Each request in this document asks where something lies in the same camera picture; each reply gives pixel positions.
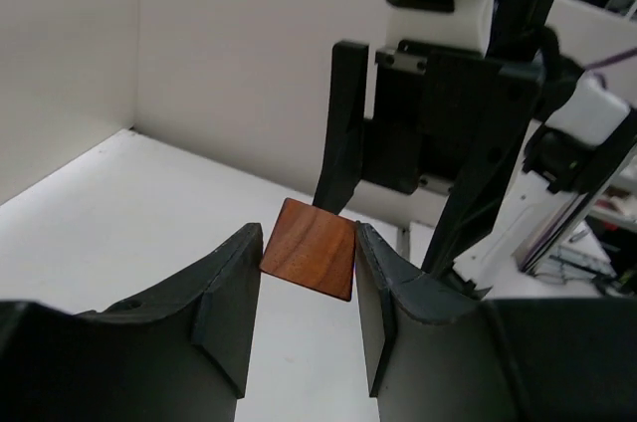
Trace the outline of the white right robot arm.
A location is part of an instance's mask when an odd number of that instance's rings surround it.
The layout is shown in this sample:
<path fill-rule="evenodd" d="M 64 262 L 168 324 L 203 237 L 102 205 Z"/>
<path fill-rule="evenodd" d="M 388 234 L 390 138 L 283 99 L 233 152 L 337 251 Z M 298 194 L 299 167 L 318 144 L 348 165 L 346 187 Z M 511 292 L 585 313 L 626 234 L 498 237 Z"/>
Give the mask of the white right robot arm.
<path fill-rule="evenodd" d="M 636 143 L 636 112 L 564 55 L 554 0 L 386 0 L 384 46 L 333 46 L 314 204 L 366 181 L 447 201 L 423 271 L 484 296 L 523 241 L 531 270 Z"/>

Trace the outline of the red-brown wooden triangle block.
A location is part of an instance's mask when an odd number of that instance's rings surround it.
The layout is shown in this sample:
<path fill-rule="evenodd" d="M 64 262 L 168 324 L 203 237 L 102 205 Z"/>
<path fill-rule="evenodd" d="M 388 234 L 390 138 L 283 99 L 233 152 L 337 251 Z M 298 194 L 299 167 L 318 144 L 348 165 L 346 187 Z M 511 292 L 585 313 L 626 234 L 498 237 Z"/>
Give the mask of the red-brown wooden triangle block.
<path fill-rule="evenodd" d="M 284 200 L 260 270 L 340 301 L 352 298 L 353 221 L 296 199 Z"/>

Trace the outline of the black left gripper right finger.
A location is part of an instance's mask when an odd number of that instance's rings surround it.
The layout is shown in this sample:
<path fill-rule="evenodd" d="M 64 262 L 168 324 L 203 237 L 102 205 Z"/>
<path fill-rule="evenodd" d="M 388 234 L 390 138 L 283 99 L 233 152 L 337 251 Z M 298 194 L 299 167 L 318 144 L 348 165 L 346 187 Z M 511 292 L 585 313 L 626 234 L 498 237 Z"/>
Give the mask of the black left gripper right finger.
<path fill-rule="evenodd" d="M 632 421 L 636 303 L 475 301 L 368 224 L 355 276 L 368 391 L 383 421 Z"/>

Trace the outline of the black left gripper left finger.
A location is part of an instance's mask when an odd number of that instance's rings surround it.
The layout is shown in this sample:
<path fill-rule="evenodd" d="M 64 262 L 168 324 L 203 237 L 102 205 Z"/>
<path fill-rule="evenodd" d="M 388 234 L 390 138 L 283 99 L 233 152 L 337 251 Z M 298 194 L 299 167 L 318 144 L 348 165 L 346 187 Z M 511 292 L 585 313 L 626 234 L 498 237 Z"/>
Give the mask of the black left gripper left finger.
<path fill-rule="evenodd" d="M 231 421 L 247 388 L 263 232 L 103 312 L 1 305 L 5 421 Z"/>

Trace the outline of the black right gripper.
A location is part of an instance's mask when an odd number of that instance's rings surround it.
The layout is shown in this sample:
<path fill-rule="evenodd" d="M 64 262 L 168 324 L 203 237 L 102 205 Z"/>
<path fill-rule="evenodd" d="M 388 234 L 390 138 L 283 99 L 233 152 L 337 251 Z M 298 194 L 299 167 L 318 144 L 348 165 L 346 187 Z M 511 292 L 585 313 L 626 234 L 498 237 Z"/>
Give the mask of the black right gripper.
<path fill-rule="evenodd" d="M 339 214 L 361 178 L 407 195 L 423 179 L 456 180 L 422 264 L 441 276 L 493 231 L 542 69 L 416 41 L 384 46 L 374 56 L 373 116 L 364 121 L 368 56 L 366 44 L 332 47 L 313 205 Z"/>

